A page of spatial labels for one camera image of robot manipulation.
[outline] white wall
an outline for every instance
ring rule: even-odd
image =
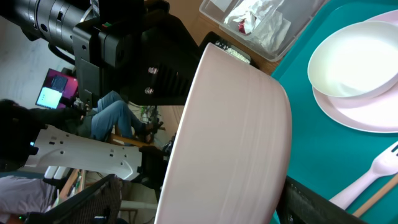
[[[21,28],[0,17],[0,99],[38,108],[35,102],[47,70],[73,68],[51,53],[47,44],[42,39],[29,41]]]

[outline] fork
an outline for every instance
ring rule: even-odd
[[[330,202],[345,210],[376,179],[398,173],[397,149],[398,141],[380,153],[364,175],[335,195]]]

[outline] white plastic wrapper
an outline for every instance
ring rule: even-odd
[[[244,32],[241,35],[248,41],[260,45],[267,52],[275,52],[290,27],[291,22],[284,19],[276,9],[284,0],[243,0],[225,18],[232,30],[238,30],[239,23],[244,21]]]

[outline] clear plastic container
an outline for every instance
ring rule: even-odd
[[[263,56],[265,59],[275,62],[281,59],[289,51],[300,34],[303,32],[304,28],[306,28],[314,15],[328,0],[284,0],[284,2],[276,9],[276,11],[281,12],[283,14],[283,18],[290,21],[291,25],[279,48],[274,52],[266,52],[260,45],[251,42],[250,34],[246,35],[240,33],[238,31],[238,25],[227,26],[224,24],[225,17],[227,17],[229,13],[243,0],[217,0],[218,2],[230,2],[229,6],[224,12],[218,6],[216,6],[213,1],[204,0],[199,8],[199,11],[213,21],[217,22],[220,25],[220,29],[225,31],[231,37],[248,46],[257,54]]]

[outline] monitor screen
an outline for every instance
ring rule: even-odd
[[[36,105],[51,109],[65,108],[61,98],[70,100],[78,91],[75,77],[49,69],[44,79]]]

